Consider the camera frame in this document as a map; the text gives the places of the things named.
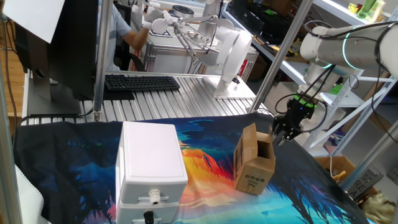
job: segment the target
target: cable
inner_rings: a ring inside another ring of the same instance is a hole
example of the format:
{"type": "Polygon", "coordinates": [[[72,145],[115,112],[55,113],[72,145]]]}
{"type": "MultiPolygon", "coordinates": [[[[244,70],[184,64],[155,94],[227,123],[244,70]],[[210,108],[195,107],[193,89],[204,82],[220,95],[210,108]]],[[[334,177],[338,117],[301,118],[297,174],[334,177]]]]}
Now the cable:
{"type": "MultiPolygon", "coordinates": [[[[323,87],[323,86],[325,85],[325,83],[326,83],[326,80],[329,78],[329,75],[331,74],[331,71],[333,71],[333,69],[334,69],[335,67],[336,67],[336,65],[332,65],[332,66],[330,67],[328,74],[326,75],[325,79],[323,80],[323,82],[322,82],[322,84],[320,85],[320,87],[319,87],[319,89],[317,90],[317,92],[315,92],[314,95],[310,98],[310,100],[308,100],[303,106],[307,105],[309,102],[312,102],[312,104],[314,105],[313,99],[314,99],[314,98],[316,97],[316,95],[321,91],[322,87],[323,87]]],[[[289,117],[289,120],[290,120],[290,124],[292,125],[292,128],[293,128],[294,130],[296,130],[296,131],[300,131],[301,133],[309,133],[309,132],[312,132],[312,131],[314,131],[314,130],[320,128],[320,127],[322,126],[322,124],[325,122],[326,116],[328,115],[328,105],[327,105],[325,102],[323,102],[323,101],[321,101],[320,103],[322,103],[322,104],[325,106],[325,115],[323,115],[322,121],[321,121],[315,128],[312,128],[312,129],[303,131],[303,130],[299,129],[298,127],[295,127],[294,124],[293,124],[293,114],[291,113],[291,114],[290,114],[290,117],[289,117]]]]}
{"type": "MultiPolygon", "coordinates": [[[[298,101],[302,100],[302,98],[306,97],[306,94],[308,93],[308,91],[310,91],[310,89],[316,84],[317,81],[319,81],[319,79],[322,78],[322,76],[324,76],[324,74],[326,74],[327,71],[329,71],[332,68],[332,66],[328,67],[327,69],[325,69],[312,83],[311,85],[307,88],[307,90],[305,90],[304,93],[302,94],[296,94],[296,95],[300,95],[301,98],[298,99],[298,101]]],[[[282,101],[284,98],[286,98],[287,96],[282,97],[281,99],[278,100],[278,102],[275,105],[275,111],[279,114],[286,114],[286,112],[280,112],[277,109],[277,106],[279,104],[280,101],[282,101]]]]}
{"type": "MultiPolygon", "coordinates": [[[[293,105],[293,106],[297,106],[297,103],[300,102],[301,99],[307,98],[307,93],[308,93],[308,91],[314,86],[314,84],[316,84],[316,82],[319,81],[319,79],[321,79],[321,77],[324,76],[324,74],[325,74],[326,72],[328,72],[328,74],[326,75],[325,79],[322,81],[322,83],[321,83],[319,89],[315,92],[315,94],[314,94],[311,98],[309,98],[308,100],[306,100],[306,103],[305,103],[303,106],[307,105],[308,103],[311,103],[312,105],[315,105],[314,102],[313,102],[313,99],[314,99],[314,98],[316,97],[316,95],[321,91],[322,87],[323,87],[323,86],[325,85],[325,83],[326,83],[326,80],[328,79],[328,77],[330,76],[331,72],[333,71],[333,69],[334,69],[335,67],[336,67],[336,65],[332,65],[332,66],[330,66],[329,68],[325,69],[325,70],[321,73],[321,75],[320,75],[320,76],[307,88],[307,90],[305,90],[304,93],[293,93],[293,94],[284,96],[284,97],[282,97],[281,99],[279,99],[278,102],[275,104],[275,110],[277,111],[277,109],[276,109],[277,105],[278,105],[284,98],[289,97],[289,96],[294,96],[294,95],[296,95],[296,96],[300,95],[300,98],[297,100],[296,104],[293,105]]],[[[290,114],[289,114],[289,115],[290,115],[290,116],[289,116],[289,121],[290,121],[291,127],[292,127],[294,130],[299,131],[299,132],[301,132],[301,133],[309,133],[309,132],[312,132],[312,131],[314,131],[314,130],[320,128],[321,125],[325,122],[326,117],[327,117],[327,114],[328,114],[328,105],[327,105],[325,102],[323,102],[323,101],[321,101],[320,103],[322,103],[322,104],[325,105],[326,110],[325,110],[325,115],[323,115],[323,118],[322,118],[321,122],[320,122],[315,128],[312,128],[312,129],[309,129],[309,130],[301,130],[300,128],[295,127],[294,124],[293,124],[293,114],[290,113],[290,114]]]]}
{"type": "Polygon", "coordinates": [[[326,83],[326,80],[329,78],[329,76],[330,76],[330,74],[331,74],[331,71],[333,71],[333,69],[334,69],[335,67],[336,67],[336,65],[332,65],[332,66],[330,67],[330,69],[329,69],[329,71],[328,71],[328,74],[326,75],[325,79],[322,81],[322,83],[321,83],[319,89],[317,90],[317,92],[315,92],[315,94],[310,98],[309,101],[313,101],[313,99],[314,99],[314,98],[317,96],[317,94],[321,91],[322,87],[323,87],[323,86],[325,85],[325,83],[326,83]]]}
{"type": "MultiPolygon", "coordinates": [[[[284,98],[290,97],[290,96],[302,96],[302,97],[306,97],[304,94],[301,94],[301,93],[292,93],[292,94],[286,95],[286,96],[282,97],[281,99],[279,99],[278,102],[276,103],[275,107],[279,104],[279,102],[280,102],[281,100],[283,100],[284,98]]],[[[326,110],[325,110],[325,115],[323,115],[323,118],[322,118],[321,122],[320,122],[315,128],[312,128],[312,129],[309,129],[309,130],[304,130],[304,131],[303,131],[303,130],[298,129],[301,133],[309,133],[309,132],[312,132],[312,131],[314,131],[314,130],[320,128],[320,126],[325,122],[326,117],[328,116],[328,105],[327,105],[327,103],[325,103],[325,102],[323,102],[323,101],[320,101],[320,103],[322,103],[322,104],[325,106],[325,108],[326,108],[326,110]]]]}
{"type": "MultiPolygon", "coordinates": [[[[1,27],[2,27],[4,45],[7,48],[6,28],[4,26],[4,19],[2,18],[2,14],[1,14],[1,27]]],[[[6,59],[6,79],[7,79],[8,93],[9,93],[10,99],[11,99],[12,110],[14,111],[14,136],[12,137],[12,145],[14,146],[16,130],[17,130],[17,108],[15,105],[14,96],[12,95],[10,74],[8,71],[8,50],[5,50],[4,53],[5,53],[5,59],[6,59]]]]}
{"type": "Polygon", "coordinates": [[[304,24],[304,28],[308,31],[311,32],[311,29],[308,27],[309,24],[311,23],[321,23],[323,25],[328,26],[329,28],[333,28],[331,25],[329,25],[329,23],[325,22],[325,21],[308,21],[306,24],[304,24]]]}
{"type": "MultiPolygon", "coordinates": [[[[70,114],[57,114],[57,117],[62,117],[62,118],[82,118],[84,116],[87,116],[89,114],[91,114],[93,112],[93,109],[89,110],[89,112],[85,113],[85,114],[81,114],[81,115],[70,115],[70,114]]],[[[54,116],[49,116],[49,115],[28,115],[26,117],[23,117],[20,121],[19,121],[19,125],[22,124],[22,122],[26,121],[27,119],[31,119],[31,118],[53,118],[54,116]]]]}
{"type": "Polygon", "coordinates": [[[10,33],[8,32],[8,29],[7,29],[7,24],[9,24],[9,25],[12,27],[12,24],[11,24],[10,20],[8,20],[8,21],[6,22],[6,32],[7,32],[8,39],[10,40],[10,48],[11,48],[11,50],[17,55],[17,51],[12,47],[12,40],[11,40],[10,33]]]}
{"type": "Polygon", "coordinates": [[[349,83],[349,86],[351,87],[351,89],[355,90],[355,89],[357,89],[359,87],[359,79],[358,79],[358,77],[356,75],[353,75],[353,76],[356,79],[356,87],[353,87],[351,85],[351,77],[348,77],[348,83],[349,83]]]}
{"type": "Polygon", "coordinates": [[[380,59],[380,43],[381,43],[381,40],[384,38],[384,36],[388,33],[388,31],[391,30],[391,28],[392,28],[394,25],[396,25],[396,24],[397,24],[397,22],[395,22],[395,23],[389,25],[389,26],[387,27],[387,29],[383,31],[383,33],[380,35],[380,37],[377,39],[377,42],[376,42],[376,46],[375,46],[375,49],[374,49],[374,53],[375,53],[376,62],[379,64],[379,69],[378,69],[378,74],[377,74],[376,86],[375,86],[375,88],[374,88],[374,93],[373,93],[372,100],[371,100],[371,107],[372,107],[372,111],[373,111],[374,116],[376,117],[377,121],[379,122],[379,124],[381,125],[381,127],[383,128],[383,130],[387,133],[387,135],[388,135],[395,143],[398,144],[398,141],[397,141],[394,137],[392,137],[391,133],[390,133],[390,132],[387,130],[387,128],[383,125],[383,123],[382,123],[381,120],[380,120],[379,115],[375,112],[375,109],[374,109],[374,95],[377,93],[377,88],[378,88],[378,86],[379,86],[379,81],[380,81],[380,76],[381,76],[381,68],[382,68],[382,67],[385,68],[385,66],[381,63],[381,59],[380,59]]]}
{"type": "Polygon", "coordinates": [[[378,22],[378,23],[373,23],[373,24],[369,24],[369,25],[365,25],[365,26],[360,26],[357,27],[355,29],[351,29],[351,30],[347,30],[344,31],[342,33],[339,34],[335,34],[335,35],[319,35],[319,34],[314,34],[309,28],[308,28],[308,24],[313,23],[313,21],[309,21],[304,25],[304,28],[307,30],[307,32],[309,34],[311,34],[314,37],[318,37],[319,39],[323,39],[323,40],[336,40],[337,37],[340,37],[342,35],[346,35],[346,34],[350,34],[352,32],[357,32],[363,29],[367,29],[367,28],[371,28],[371,27],[378,27],[378,26],[385,26],[385,25],[391,25],[393,23],[395,23],[394,21],[389,21],[389,22],[378,22]]]}

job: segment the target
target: floor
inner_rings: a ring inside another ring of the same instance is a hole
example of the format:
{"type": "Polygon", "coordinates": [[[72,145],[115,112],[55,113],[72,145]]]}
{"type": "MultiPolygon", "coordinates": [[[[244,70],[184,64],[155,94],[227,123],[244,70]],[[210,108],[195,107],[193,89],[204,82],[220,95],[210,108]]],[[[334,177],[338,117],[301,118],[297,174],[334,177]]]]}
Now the floor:
{"type": "MultiPolygon", "coordinates": [[[[12,110],[11,98],[8,92],[7,79],[6,79],[6,59],[5,51],[0,50],[1,67],[4,82],[4,91],[6,92],[7,98],[7,111],[10,119],[11,133],[14,131],[14,112],[12,110]]],[[[17,117],[22,116],[22,101],[24,97],[24,80],[25,73],[22,69],[22,65],[18,59],[18,56],[11,50],[8,51],[8,70],[11,81],[12,95],[14,96],[14,101],[17,108],[17,117]]]]}

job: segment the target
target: robotic arm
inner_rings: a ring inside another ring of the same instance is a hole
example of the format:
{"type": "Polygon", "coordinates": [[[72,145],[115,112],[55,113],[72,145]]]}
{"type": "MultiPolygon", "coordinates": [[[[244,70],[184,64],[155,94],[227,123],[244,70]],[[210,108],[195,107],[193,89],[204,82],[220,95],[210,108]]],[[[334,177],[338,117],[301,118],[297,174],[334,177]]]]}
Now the robotic arm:
{"type": "Polygon", "coordinates": [[[322,103],[319,93],[329,92],[339,77],[349,76],[355,70],[381,66],[398,78],[398,63],[395,62],[398,58],[398,45],[395,44],[398,27],[395,24],[382,22],[339,29],[318,26],[309,31],[300,53],[312,62],[304,77],[306,83],[311,84],[300,85],[287,103],[288,110],[275,116],[272,131],[280,136],[279,144],[303,132],[301,120],[312,117],[316,104],[322,103]]]}

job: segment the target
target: black cable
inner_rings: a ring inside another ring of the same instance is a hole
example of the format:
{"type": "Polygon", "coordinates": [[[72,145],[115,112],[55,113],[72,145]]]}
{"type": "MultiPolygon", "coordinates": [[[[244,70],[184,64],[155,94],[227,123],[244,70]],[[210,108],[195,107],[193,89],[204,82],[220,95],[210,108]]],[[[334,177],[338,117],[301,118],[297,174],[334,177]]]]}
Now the black cable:
{"type": "Polygon", "coordinates": [[[333,71],[333,69],[334,69],[335,67],[336,67],[336,65],[332,65],[332,66],[330,67],[330,69],[329,69],[329,71],[328,71],[328,74],[326,75],[325,79],[322,81],[322,83],[321,83],[319,89],[317,90],[317,92],[315,92],[315,94],[310,98],[309,101],[313,101],[313,99],[314,99],[314,98],[317,96],[317,94],[321,91],[322,87],[323,87],[323,86],[325,85],[325,83],[326,83],[326,80],[329,78],[329,76],[330,76],[330,74],[331,74],[331,71],[333,71]]]}
{"type": "Polygon", "coordinates": [[[355,79],[356,79],[356,86],[352,86],[351,85],[351,77],[348,77],[348,83],[349,83],[349,86],[351,87],[351,89],[355,90],[355,89],[357,89],[359,87],[359,80],[358,80],[358,77],[356,75],[352,75],[352,76],[354,76],[355,79]]]}
{"type": "Polygon", "coordinates": [[[279,104],[283,99],[288,98],[288,97],[290,97],[290,96],[302,96],[302,98],[307,98],[307,96],[304,95],[303,93],[292,93],[292,94],[288,94],[288,95],[286,95],[286,96],[283,96],[281,99],[279,99],[278,101],[276,101],[275,110],[276,110],[277,113],[279,113],[279,114],[286,114],[286,112],[279,112],[276,108],[277,108],[278,104],[279,104]]]}
{"type": "Polygon", "coordinates": [[[387,130],[387,128],[383,125],[383,123],[382,123],[381,120],[380,120],[379,115],[376,113],[376,111],[375,111],[375,109],[374,109],[374,95],[377,93],[377,88],[378,88],[378,86],[379,86],[379,81],[380,81],[380,76],[381,76],[381,68],[382,68],[382,67],[385,68],[385,66],[381,63],[381,58],[380,58],[380,43],[381,43],[381,40],[384,38],[384,36],[385,36],[385,35],[391,30],[391,28],[392,28],[394,25],[396,25],[396,24],[397,24],[397,22],[395,21],[394,23],[392,23],[391,25],[389,25],[389,26],[387,27],[386,30],[384,30],[384,31],[381,33],[380,37],[377,39],[376,46],[375,46],[375,48],[374,48],[374,53],[375,53],[375,57],[376,57],[376,62],[379,64],[379,70],[378,70],[378,75],[377,75],[376,86],[375,86],[375,88],[374,88],[374,93],[373,93],[372,100],[371,100],[371,107],[372,107],[372,111],[373,111],[374,116],[376,117],[377,121],[379,122],[379,124],[381,125],[381,127],[383,128],[383,130],[387,133],[387,135],[388,135],[395,143],[398,144],[398,141],[397,141],[394,137],[392,137],[391,133],[390,133],[390,132],[387,130]]]}
{"type": "Polygon", "coordinates": [[[219,11],[219,13],[218,13],[218,18],[219,18],[219,19],[221,19],[221,12],[222,12],[222,10],[223,10],[223,4],[224,4],[224,0],[221,0],[221,2],[220,2],[220,11],[219,11]]]}
{"type": "MultiPolygon", "coordinates": [[[[314,98],[316,97],[316,95],[321,91],[322,87],[323,87],[323,86],[325,85],[325,83],[326,83],[326,80],[329,78],[329,76],[330,76],[330,74],[331,74],[331,71],[333,71],[333,69],[334,69],[335,67],[336,67],[336,65],[332,65],[332,66],[330,67],[328,74],[326,75],[325,79],[322,81],[322,83],[321,83],[321,85],[319,86],[319,89],[317,90],[317,92],[315,92],[314,95],[313,95],[303,106],[307,105],[309,102],[312,102],[312,105],[315,105],[314,102],[313,102],[313,99],[314,99],[314,98]]],[[[294,130],[296,130],[296,131],[300,131],[301,133],[309,133],[309,132],[312,132],[312,131],[314,131],[314,130],[320,128],[320,127],[322,126],[322,124],[325,122],[326,116],[328,115],[328,105],[327,105],[325,102],[323,102],[323,101],[321,101],[320,103],[322,103],[323,105],[325,105],[325,115],[323,115],[322,121],[321,121],[315,128],[312,128],[312,129],[309,129],[309,130],[301,130],[300,128],[295,127],[294,124],[293,124],[293,114],[291,113],[291,114],[290,114],[290,117],[289,117],[289,121],[290,121],[290,124],[292,125],[292,128],[293,128],[294,130]]]]}
{"type": "Polygon", "coordinates": [[[10,48],[17,55],[17,51],[12,47],[12,40],[11,40],[10,32],[8,32],[8,29],[7,29],[7,25],[8,24],[12,27],[12,24],[11,24],[10,20],[8,20],[6,22],[6,33],[7,33],[8,39],[10,40],[10,48]]]}
{"type": "MultiPolygon", "coordinates": [[[[305,96],[304,94],[301,94],[301,93],[292,93],[292,94],[286,95],[286,96],[282,97],[281,99],[279,99],[278,102],[276,103],[275,107],[276,107],[284,98],[287,98],[287,97],[290,97],[290,96],[301,96],[301,97],[303,97],[303,98],[304,98],[304,97],[307,97],[307,96],[305,96]]],[[[318,129],[318,128],[325,122],[326,117],[328,116],[328,105],[327,105],[327,103],[325,103],[325,102],[323,102],[323,101],[321,101],[320,103],[322,103],[323,105],[325,105],[325,108],[326,108],[326,109],[325,109],[325,115],[323,115],[323,118],[322,118],[321,122],[320,122],[315,128],[312,128],[312,129],[309,129],[309,130],[300,130],[300,129],[296,128],[294,125],[292,125],[292,127],[293,127],[294,129],[296,129],[296,131],[300,131],[301,133],[309,133],[309,132],[312,132],[312,131],[318,129]]]]}
{"type": "Polygon", "coordinates": [[[338,39],[338,40],[345,40],[345,39],[350,39],[350,38],[362,38],[362,39],[366,39],[366,40],[371,40],[371,41],[377,42],[377,40],[375,40],[375,39],[372,39],[372,38],[369,38],[369,37],[361,37],[361,36],[348,36],[348,37],[345,37],[345,38],[342,38],[342,39],[338,39]]]}
{"type": "Polygon", "coordinates": [[[85,113],[85,114],[81,114],[81,115],[70,115],[70,114],[55,114],[53,116],[49,116],[49,115],[28,115],[26,117],[23,117],[20,121],[19,121],[19,125],[22,124],[22,122],[26,121],[27,119],[31,119],[31,118],[82,118],[84,116],[87,116],[89,114],[91,114],[93,112],[93,109],[89,110],[89,112],[85,113]]]}
{"type": "Polygon", "coordinates": [[[4,45],[6,46],[6,49],[5,49],[4,53],[5,53],[5,59],[6,59],[7,87],[8,87],[8,93],[9,93],[10,99],[11,99],[12,110],[14,111],[14,136],[12,137],[12,145],[14,146],[15,145],[16,130],[17,130],[17,107],[15,105],[14,96],[12,95],[10,74],[9,74],[9,71],[8,71],[8,50],[7,50],[6,28],[4,26],[4,19],[2,18],[3,14],[1,14],[0,16],[1,16],[1,26],[2,26],[3,40],[4,40],[4,45]]]}
{"type": "Polygon", "coordinates": [[[346,35],[346,34],[350,34],[352,32],[357,32],[363,29],[367,29],[367,28],[371,28],[371,27],[377,27],[377,26],[385,26],[385,25],[391,25],[393,23],[395,23],[394,21],[389,21],[389,22],[377,22],[377,23],[373,23],[373,24],[369,24],[369,25],[365,25],[365,26],[360,26],[357,27],[355,29],[351,29],[351,30],[347,30],[344,31],[342,33],[339,34],[335,34],[335,35],[319,35],[319,34],[314,34],[309,28],[308,28],[308,24],[313,23],[313,21],[309,21],[304,25],[304,28],[307,30],[307,32],[309,34],[311,34],[314,37],[318,37],[319,39],[323,39],[323,40],[336,40],[337,37],[340,37],[342,35],[346,35]]]}
{"type": "MultiPolygon", "coordinates": [[[[319,81],[319,79],[321,79],[322,76],[324,76],[324,74],[326,74],[326,72],[329,71],[331,68],[332,68],[332,66],[330,66],[330,67],[328,67],[327,69],[325,69],[325,70],[324,70],[324,71],[311,83],[311,85],[307,88],[307,90],[305,90],[304,93],[301,93],[301,94],[300,94],[301,98],[299,98],[298,101],[300,101],[302,98],[306,97],[306,94],[308,93],[308,91],[310,91],[310,89],[316,84],[316,82],[319,81]]],[[[279,114],[286,114],[286,112],[280,112],[280,111],[278,111],[278,109],[277,109],[277,106],[278,106],[279,102],[280,102],[281,100],[283,100],[284,98],[286,98],[286,96],[284,96],[284,97],[282,97],[281,99],[279,99],[279,101],[278,101],[278,102],[276,103],[276,105],[275,105],[275,111],[276,111],[277,113],[279,113],[279,114]]]]}

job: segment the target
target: metal pole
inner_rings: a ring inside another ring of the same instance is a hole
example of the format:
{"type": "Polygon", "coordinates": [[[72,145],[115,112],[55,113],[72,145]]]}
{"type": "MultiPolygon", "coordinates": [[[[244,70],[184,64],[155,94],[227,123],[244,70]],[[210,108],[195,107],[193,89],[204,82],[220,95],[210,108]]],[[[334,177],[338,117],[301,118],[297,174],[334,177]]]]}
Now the metal pole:
{"type": "Polygon", "coordinates": [[[271,67],[269,68],[266,78],[264,79],[259,92],[257,93],[256,99],[254,99],[253,105],[249,109],[249,113],[255,112],[259,107],[260,104],[266,99],[269,91],[271,90],[271,85],[272,82],[274,81],[274,78],[276,76],[276,73],[278,72],[280,65],[282,65],[283,60],[285,59],[285,56],[287,54],[287,51],[290,49],[290,46],[292,45],[297,32],[301,28],[303,21],[305,19],[305,16],[307,15],[308,11],[311,8],[313,0],[303,0],[296,16],[294,17],[294,20],[292,22],[292,25],[290,26],[289,30],[287,31],[287,34],[285,36],[285,39],[280,46],[280,49],[278,53],[275,56],[274,61],[271,64],[271,67]]]}
{"type": "MultiPolygon", "coordinates": [[[[392,137],[395,139],[398,137],[398,121],[396,121],[389,130],[392,137]]],[[[346,191],[348,190],[368,169],[373,160],[380,154],[382,154],[391,144],[393,140],[384,134],[383,137],[377,142],[376,145],[370,150],[370,152],[365,156],[362,162],[355,167],[355,170],[341,183],[340,187],[346,191]]]]}
{"type": "Polygon", "coordinates": [[[2,79],[0,63],[0,211],[4,224],[21,224],[21,208],[19,206],[17,177],[12,153],[6,93],[2,79]]]}
{"type": "MultiPolygon", "coordinates": [[[[384,90],[384,93],[379,97],[374,99],[374,107],[376,108],[379,103],[384,99],[384,97],[387,95],[387,93],[391,90],[391,88],[394,86],[397,80],[393,80],[392,83],[386,83],[384,84],[383,88],[379,91],[384,90]]],[[[332,156],[338,156],[340,153],[343,151],[343,149],[347,146],[347,144],[351,141],[351,139],[354,137],[354,135],[357,133],[357,131],[362,127],[362,125],[365,123],[365,121],[370,117],[370,115],[373,113],[372,106],[369,105],[366,107],[362,113],[361,116],[358,118],[358,120],[355,122],[355,124],[349,129],[347,134],[344,136],[344,138],[340,141],[340,143],[337,145],[336,149],[331,153],[332,156]]]]}
{"type": "Polygon", "coordinates": [[[110,20],[112,16],[111,0],[103,0],[101,7],[101,19],[99,26],[99,43],[98,43],[98,59],[97,74],[95,81],[95,94],[93,102],[94,121],[101,121],[102,99],[104,94],[105,71],[107,64],[107,53],[110,32],[110,20]]]}

